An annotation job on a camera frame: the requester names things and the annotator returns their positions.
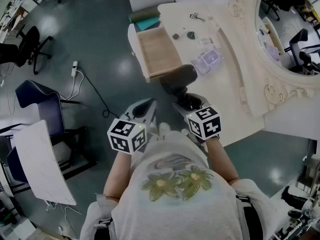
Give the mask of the white tube with black cap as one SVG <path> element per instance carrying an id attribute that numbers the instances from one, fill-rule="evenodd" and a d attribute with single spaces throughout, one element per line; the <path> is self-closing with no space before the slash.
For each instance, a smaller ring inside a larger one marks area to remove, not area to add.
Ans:
<path id="1" fill-rule="evenodd" d="M 180 30 L 178 30 L 176 33 L 174 33 L 172 35 L 172 38 L 174 40 L 178 40 L 179 38 L 181 38 L 188 30 L 186 28 L 181 28 Z"/>

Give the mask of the person's right forearm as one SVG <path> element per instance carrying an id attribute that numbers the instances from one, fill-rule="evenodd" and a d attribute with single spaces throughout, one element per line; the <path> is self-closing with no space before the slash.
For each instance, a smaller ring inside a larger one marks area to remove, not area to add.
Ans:
<path id="1" fill-rule="evenodd" d="M 238 172 L 220 143 L 220 140 L 214 137 L 207 139 L 205 143 L 212 170 L 219 174 L 230 186 L 237 182 L 240 179 Z"/>

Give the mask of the person's white shoe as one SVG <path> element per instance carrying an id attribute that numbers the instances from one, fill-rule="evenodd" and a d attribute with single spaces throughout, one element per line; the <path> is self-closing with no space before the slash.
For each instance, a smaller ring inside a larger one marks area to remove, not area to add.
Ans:
<path id="1" fill-rule="evenodd" d="M 158 134 L 161 138 L 164 138 L 171 132 L 171 127 L 165 122 L 161 122 L 158 126 Z"/>

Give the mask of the rolled olive mat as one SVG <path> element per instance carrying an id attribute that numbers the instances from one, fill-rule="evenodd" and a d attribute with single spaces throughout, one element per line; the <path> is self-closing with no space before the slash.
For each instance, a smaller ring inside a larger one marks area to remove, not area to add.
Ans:
<path id="1" fill-rule="evenodd" d="M 150 18 L 159 17 L 160 12 L 158 10 L 158 6 L 150 6 L 147 8 L 140 9 L 138 11 L 132 12 L 128 18 L 131 24 L 144 21 Z"/>

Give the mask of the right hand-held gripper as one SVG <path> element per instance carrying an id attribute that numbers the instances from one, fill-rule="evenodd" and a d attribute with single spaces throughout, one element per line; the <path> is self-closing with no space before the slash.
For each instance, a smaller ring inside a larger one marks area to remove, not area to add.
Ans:
<path id="1" fill-rule="evenodd" d="M 172 105 L 175 111 L 187 122 L 190 132 L 205 141 L 221 133 L 221 118 L 217 108 L 211 105 L 205 97 L 199 94 L 196 96 L 201 101 L 201 109 L 194 112 L 181 107 L 176 102 L 173 102 Z"/>

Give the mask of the clear plastic packet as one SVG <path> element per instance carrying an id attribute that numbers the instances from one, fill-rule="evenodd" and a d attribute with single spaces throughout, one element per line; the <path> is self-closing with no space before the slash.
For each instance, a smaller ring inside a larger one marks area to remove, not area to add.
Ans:
<path id="1" fill-rule="evenodd" d="M 220 41 L 218 39 L 218 37 L 216 35 L 213 36 L 202 36 L 202 35 L 198 35 L 196 37 L 198 44 L 200 47 L 204 48 L 208 48 L 208 47 L 214 47 L 216 49 L 220 49 L 221 48 L 221 44 Z"/>

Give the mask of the dark blue chair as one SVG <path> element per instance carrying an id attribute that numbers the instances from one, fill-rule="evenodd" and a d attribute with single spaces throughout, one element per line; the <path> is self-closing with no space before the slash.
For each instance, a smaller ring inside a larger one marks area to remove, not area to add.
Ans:
<path id="1" fill-rule="evenodd" d="M 26 108 L 32 104 L 37 105 L 39 118 L 46 122 L 50 141 L 53 146 L 59 143 L 65 143 L 67 147 L 71 149 L 69 160 L 59 165 L 66 180 L 97 164 L 97 161 L 87 154 L 79 144 L 81 135 L 85 133 L 86 127 L 82 126 L 76 129 L 65 128 L 62 104 L 78 104 L 78 101 L 62 100 L 57 91 L 33 80 L 24 81 L 16 88 L 15 94 L 21 108 Z M 65 172 L 65 170 L 73 165 L 75 154 L 81 155 L 87 160 L 87 163 Z"/>
<path id="2" fill-rule="evenodd" d="M 22 164 L 20 162 L 18 152 L 16 147 L 14 147 L 9 154 L 6 157 L 6 162 L 9 167 L 10 173 L 14 180 L 22 182 L 22 183 L 28 183 L 27 177 L 24 173 Z"/>

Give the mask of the person's grey flower-print shirt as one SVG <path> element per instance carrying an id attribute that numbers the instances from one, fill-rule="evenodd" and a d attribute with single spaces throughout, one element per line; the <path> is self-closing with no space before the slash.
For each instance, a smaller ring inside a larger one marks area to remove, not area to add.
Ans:
<path id="1" fill-rule="evenodd" d="M 229 185 L 182 132 L 155 129 L 130 173 L 119 202 L 102 193 L 89 205 L 79 240 L 268 240 L 277 228 L 256 183 Z"/>

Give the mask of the purple wipes packet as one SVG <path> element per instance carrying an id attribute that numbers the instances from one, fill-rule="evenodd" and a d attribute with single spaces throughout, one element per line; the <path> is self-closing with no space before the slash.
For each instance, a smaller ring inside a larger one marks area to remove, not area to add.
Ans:
<path id="1" fill-rule="evenodd" d="M 197 58 L 191 60 L 191 64 L 202 75 L 218 70 L 223 64 L 224 57 L 220 49 L 207 49 Z"/>

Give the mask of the oval mirror with ornate frame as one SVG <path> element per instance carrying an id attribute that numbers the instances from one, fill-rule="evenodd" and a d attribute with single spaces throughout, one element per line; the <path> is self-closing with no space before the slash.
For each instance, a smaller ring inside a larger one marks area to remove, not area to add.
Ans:
<path id="1" fill-rule="evenodd" d="M 230 0 L 231 42 L 253 116 L 262 116 L 291 97 L 310 98 L 320 90 L 320 75 L 301 75 L 278 65 L 259 40 L 256 18 L 260 0 Z"/>

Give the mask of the black cylindrical case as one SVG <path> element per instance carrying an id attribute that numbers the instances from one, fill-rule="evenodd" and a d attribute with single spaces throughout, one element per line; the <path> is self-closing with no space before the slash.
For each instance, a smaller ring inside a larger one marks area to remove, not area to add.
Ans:
<path id="1" fill-rule="evenodd" d="M 167 94 L 176 98 L 174 104 L 187 112 L 201 108 L 202 101 L 188 94 L 187 86 L 198 78 L 196 69 L 192 64 L 184 64 L 175 70 L 172 70 L 159 79 L 161 86 Z"/>

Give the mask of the white marble-look table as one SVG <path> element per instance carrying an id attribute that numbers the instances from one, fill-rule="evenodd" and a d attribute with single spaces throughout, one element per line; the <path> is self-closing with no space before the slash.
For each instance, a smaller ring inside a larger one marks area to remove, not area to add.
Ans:
<path id="1" fill-rule="evenodd" d="M 75 206 L 57 162 L 45 120 L 13 135 L 15 148 L 27 182 L 38 199 Z"/>

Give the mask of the teal mat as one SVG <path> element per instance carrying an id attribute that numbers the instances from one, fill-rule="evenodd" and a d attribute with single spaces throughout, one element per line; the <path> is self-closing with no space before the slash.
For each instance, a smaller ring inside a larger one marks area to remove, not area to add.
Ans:
<path id="1" fill-rule="evenodd" d="M 159 17 L 147 18 L 147 19 L 135 22 L 133 25 L 139 32 L 153 29 L 160 25 L 160 18 Z"/>

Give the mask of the cream large wooden drawer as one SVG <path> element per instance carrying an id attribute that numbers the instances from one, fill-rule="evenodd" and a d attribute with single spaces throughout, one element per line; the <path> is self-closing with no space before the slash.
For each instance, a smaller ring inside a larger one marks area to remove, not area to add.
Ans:
<path id="1" fill-rule="evenodd" d="M 164 27 L 137 32 L 130 24 L 127 37 L 147 83 L 183 65 Z"/>

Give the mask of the cream white vanity dressing table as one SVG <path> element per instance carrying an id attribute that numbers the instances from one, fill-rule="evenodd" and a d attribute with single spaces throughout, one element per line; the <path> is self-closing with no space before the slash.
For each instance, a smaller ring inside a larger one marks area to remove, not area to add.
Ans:
<path id="1" fill-rule="evenodd" d="M 188 90 L 205 97 L 219 111 L 221 144 L 230 145 L 262 130 L 265 126 L 263 117 L 250 115 L 248 108 L 241 103 L 240 89 L 243 83 L 237 59 L 212 6 L 198 2 L 165 3 L 158 6 L 158 11 L 161 23 L 170 37 L 181 28 L 195 33 L 195 40 L 183 36 L 172 41 L 183 64 L 190 64 L 204 50 L 213 48 L 200 47 L 197 36 L 217 36 L 219 39 L 222 65 L 218 70 L 205 75 L 199 73 Z M 205 22 L 190 18 L 190 14 L 194 13 L 198 13 Z"/>

